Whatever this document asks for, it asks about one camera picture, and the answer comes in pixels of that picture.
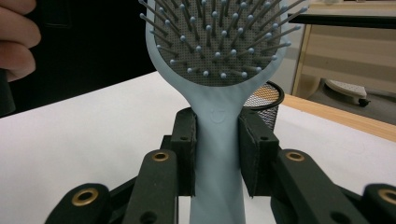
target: hairbrush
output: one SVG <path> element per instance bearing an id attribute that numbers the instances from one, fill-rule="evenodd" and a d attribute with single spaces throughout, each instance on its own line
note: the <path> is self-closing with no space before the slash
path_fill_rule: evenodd
<path id="1" fill-rule="evenodd" d="M 139 0 L 149 57 L 197 116 L 191 224 L 246 223 L 237 118 L 279 67 L 303 1 Z"/>

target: human finger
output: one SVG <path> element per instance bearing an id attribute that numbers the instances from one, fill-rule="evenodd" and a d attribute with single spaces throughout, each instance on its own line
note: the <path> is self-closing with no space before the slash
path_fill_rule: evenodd
<path id="1" fill-rule="evenodd" d="M 29 49 L 40 42 L 41 34 L 33 21 L 0 7 L 0 40 L 18 42 Z"/>
<path id="2" fill-rule="evenodd" d="M 0 67 L 7 70 L 7 80 L 26 77 L 35 71 L 35 58 L 24 45 L 0 41 Z"/>
<path id="3" fill-rule="evenodd" d="M 7 8 L 21 15 L 26 15 L 33 11 L 35 6 L 35 0 L 0 0 L 0 7 Z"/>

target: hairbrush head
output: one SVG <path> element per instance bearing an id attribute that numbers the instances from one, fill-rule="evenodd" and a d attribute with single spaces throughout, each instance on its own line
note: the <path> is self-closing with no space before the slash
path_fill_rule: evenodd
<path id="1" fill-rule="evenodd" d="M 280 0 L 197 0 L 195 4 L 157 0 L 155 6 L 139 2 L 154 15 L 151 29 L 157 32 L 151 37 L 154 46 L 167 47 L 158 49 L 164 63 L 179 76 L 204 86 L 235 85 L 264 73 L 270 63 L 281 61 L 282 48 L 289 45 L 286 34 L 295 30 L 287 29 L 284 20 L 289 8 Z"/>

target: table surface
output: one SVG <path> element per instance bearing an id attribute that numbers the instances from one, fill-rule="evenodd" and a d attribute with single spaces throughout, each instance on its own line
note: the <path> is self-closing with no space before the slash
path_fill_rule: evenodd
<path id="1" fill-rule="evenodd" d="M 135 177 L 188 106 L 155 72 L 0 119 L 0 223 L 44 223 L 70 189 L 114 189 Z M 288 95 L 275 126 L 282 148 L 308 153 L 335 184 L 359 194 L 369 183 L 396 186 L 395 133 L 395 126 Z M 270 199 L 244 191 L 247 223 L 275 223 Z M 189 212 L 190 198 L 179 197 L 179 223 L 188 223 Z"/>

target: mesh pencil holder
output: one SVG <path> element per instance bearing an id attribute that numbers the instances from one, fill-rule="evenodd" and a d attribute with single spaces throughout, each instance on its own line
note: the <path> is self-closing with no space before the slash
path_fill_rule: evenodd
<path id="1" fill-rule="evenodd" d="M 283 90 L 274 82 L 267 81 L 247 99 L 244 108 L 256 111 L 265 124 L 273 131 L 277 109 L 284 98 L 285 93 Z"/>

